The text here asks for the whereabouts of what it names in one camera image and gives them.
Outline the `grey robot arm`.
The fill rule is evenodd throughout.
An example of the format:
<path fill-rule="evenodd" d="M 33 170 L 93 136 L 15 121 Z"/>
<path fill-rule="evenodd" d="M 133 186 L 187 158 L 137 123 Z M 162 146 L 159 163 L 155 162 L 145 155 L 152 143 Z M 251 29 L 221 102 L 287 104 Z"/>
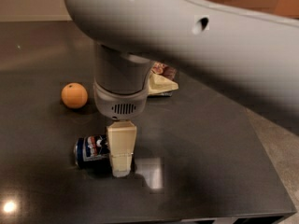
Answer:
<path fill-rule="evenodd" d="M 207 0 L 64 0 L 96 43 L 98 110 L 131 119 L 150 64 L 166 63 L 293 132 L 299 120 L 299 22 Z"/>

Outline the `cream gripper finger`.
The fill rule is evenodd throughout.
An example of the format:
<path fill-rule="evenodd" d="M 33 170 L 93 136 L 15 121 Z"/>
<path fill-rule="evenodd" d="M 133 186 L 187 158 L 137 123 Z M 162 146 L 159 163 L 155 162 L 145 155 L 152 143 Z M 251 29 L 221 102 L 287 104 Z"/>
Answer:
<path fill-rule="evenodd" d="M 107 142 L 112 174 L 124 177 L 131 171 L 137 128 L 130 120 L 120 120 L 107 126 Z"/>

